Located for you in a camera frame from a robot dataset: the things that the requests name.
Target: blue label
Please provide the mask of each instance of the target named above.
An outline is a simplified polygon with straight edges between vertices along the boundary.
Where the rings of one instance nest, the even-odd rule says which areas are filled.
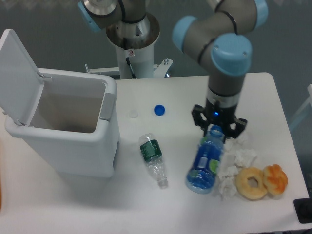
[[[221,151],[213,145],[202,145],[197,152],[192,169],[203,170],[216,175]]]

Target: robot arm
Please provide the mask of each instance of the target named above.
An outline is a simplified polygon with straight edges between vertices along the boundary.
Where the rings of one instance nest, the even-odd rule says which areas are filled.
[[[137,23],[146,14],[145,0],[83,0],[79,7],[90,15],[99,29],[121,20],[125,23]]]
[[[235,111],[252,58],[250,42],[239,34],[262,25],[268,7],[265,0],[209,0],[209,4],[215,14],[204,21],[182,18],[174,28],[173,41],[210,73],[206,106],[196,105],[192,111],[195,125],[204,134],[210,124],[219,125],[226,137],[236,138],[247,124],[236,118]]]
[[[160,27],[146,12],[145,0],[83,0],[78,7],[93,31],[106,29],[121,79],[153,77],[153,44]]]

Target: trash can lid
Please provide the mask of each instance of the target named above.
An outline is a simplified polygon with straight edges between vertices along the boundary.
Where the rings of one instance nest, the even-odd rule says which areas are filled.
[[[44,77],[12,29],[0,39],[0,107],[18,125],[29,125]]]

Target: white trash can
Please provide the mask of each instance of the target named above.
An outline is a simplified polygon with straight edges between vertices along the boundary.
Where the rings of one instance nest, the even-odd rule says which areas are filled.
[[[56,171],[111,177],[119,141],[117,85],[108,76],[39,69],[12,29],[0,39],[7,132]]]

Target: black object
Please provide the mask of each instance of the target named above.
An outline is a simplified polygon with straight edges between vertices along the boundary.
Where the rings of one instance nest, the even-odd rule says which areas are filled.
[[[302,198],[293,201],[300,223],[312,223],[312,198]]]
[[[235,110],[236,106],[219,108],[218,103],[212,105],[207,101],[206,108],[195,105],[192,110],[192,116],[195,125],[204,131],[204,136],[208,131],[208,126],[214,124],[222,128],[225,138],[237,138],[245,130],[247,120],[243,118],[237,119],[234,114]]]

